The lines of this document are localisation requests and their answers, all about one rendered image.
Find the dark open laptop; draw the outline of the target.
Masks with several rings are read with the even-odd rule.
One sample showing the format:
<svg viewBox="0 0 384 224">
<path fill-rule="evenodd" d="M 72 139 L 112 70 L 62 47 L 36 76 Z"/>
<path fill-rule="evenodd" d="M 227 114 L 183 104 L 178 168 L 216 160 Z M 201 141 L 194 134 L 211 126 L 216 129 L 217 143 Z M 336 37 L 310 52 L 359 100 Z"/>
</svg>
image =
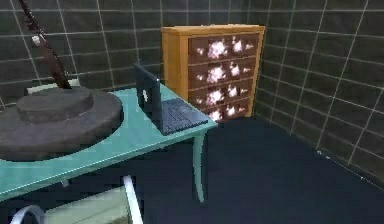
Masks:
<svg viewBox="0 0 384 224">
<path fill-rule="evenodd" d="M 162 100 L 160 79 L 135 64 L 138 104 L 163 134 L 169 135 L 208 122 L 208 118 L 180 98 Z"/>
</svg>

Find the wooden chest of drawers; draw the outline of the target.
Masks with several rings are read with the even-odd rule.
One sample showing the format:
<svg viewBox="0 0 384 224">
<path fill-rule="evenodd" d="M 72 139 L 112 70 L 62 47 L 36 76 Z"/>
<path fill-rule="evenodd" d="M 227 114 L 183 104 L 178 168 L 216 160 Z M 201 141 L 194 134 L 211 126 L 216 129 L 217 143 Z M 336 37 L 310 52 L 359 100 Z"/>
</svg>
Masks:
<svg viewBox="0 0 384 224">
<path fill-rule="evenodd" d="M 253 114 L 265 28 L 163 27 L 165 85 L 216 122 Z"/>
</svg>

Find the teal table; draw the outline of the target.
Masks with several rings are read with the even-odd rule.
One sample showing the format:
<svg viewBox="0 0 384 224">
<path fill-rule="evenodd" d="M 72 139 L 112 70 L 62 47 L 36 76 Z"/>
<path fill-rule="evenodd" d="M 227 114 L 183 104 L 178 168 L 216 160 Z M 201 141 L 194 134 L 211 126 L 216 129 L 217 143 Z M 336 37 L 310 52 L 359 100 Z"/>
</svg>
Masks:
<svg viewBox="0 0 384 224">
<path fill-rule="evenodd" d="M 0 202 L 82 174 L 131 159 L 192 138 L 195 187 L 200 201 L 204 200 L 201 157 L 205 134 L 217 126 L 210 120 L 181 132 L 162 135 L 138 106 L 136 90 L 114 93 L 124 109 L 124 121 L 108 138 L 80 152 L 61 158 L 37 162 L 0 160 Z"/>
</svg>

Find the white chair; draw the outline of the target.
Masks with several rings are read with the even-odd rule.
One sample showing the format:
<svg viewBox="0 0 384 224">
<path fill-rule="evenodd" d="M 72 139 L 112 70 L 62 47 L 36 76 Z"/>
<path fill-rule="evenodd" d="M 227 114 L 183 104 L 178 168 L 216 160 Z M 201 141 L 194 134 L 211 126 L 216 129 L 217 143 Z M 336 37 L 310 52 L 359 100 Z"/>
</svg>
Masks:
<svg viewBox="0 0 384 224">
<path fill-rule="evenodd" d="M 144 224 L 131 176 L 123 177 L 121 187 L 46 211 L 37 205 L 26 206 L 9 224 L 23 224 L 28 215 L 36 224 Z"/>
</svg>

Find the grey round lamp base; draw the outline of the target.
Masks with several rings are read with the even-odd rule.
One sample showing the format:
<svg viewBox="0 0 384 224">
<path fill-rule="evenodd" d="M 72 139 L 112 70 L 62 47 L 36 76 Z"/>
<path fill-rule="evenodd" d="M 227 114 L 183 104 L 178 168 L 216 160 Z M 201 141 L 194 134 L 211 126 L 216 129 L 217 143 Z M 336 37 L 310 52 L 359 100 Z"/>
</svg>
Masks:
<svg viewBox="0 0 384 224">
<path fill-rule="evenodd" d="M 121 100 L 85 87 L 50 88 L 0 113 L 0 159 L 41 161 L 78 152 L 114 133 Z"/>
</svg>

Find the dark brown lamp pole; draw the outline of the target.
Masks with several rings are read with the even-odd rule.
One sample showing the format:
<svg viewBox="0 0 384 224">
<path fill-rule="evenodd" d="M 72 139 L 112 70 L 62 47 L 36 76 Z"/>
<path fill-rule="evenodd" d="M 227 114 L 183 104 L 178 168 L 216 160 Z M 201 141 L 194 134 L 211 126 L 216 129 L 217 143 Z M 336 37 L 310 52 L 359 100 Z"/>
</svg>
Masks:
<svg viewBox="0 0 384 224">
<path fill-rule="evenodd" d="M 49 65 L 50 73 L 56 85 L 62 89 L 71 89 L 67 79 L 67 71 L 63 67 L 57 54 L 48 43 L 44 30 L 39 25 L 37 19 L 32 14 L 26 0 L 17 0 L 24 12 L 24 22 L 28 30 L 32 33 L 32 42 L 41 49 L 43 58 Z"/>
</svg>

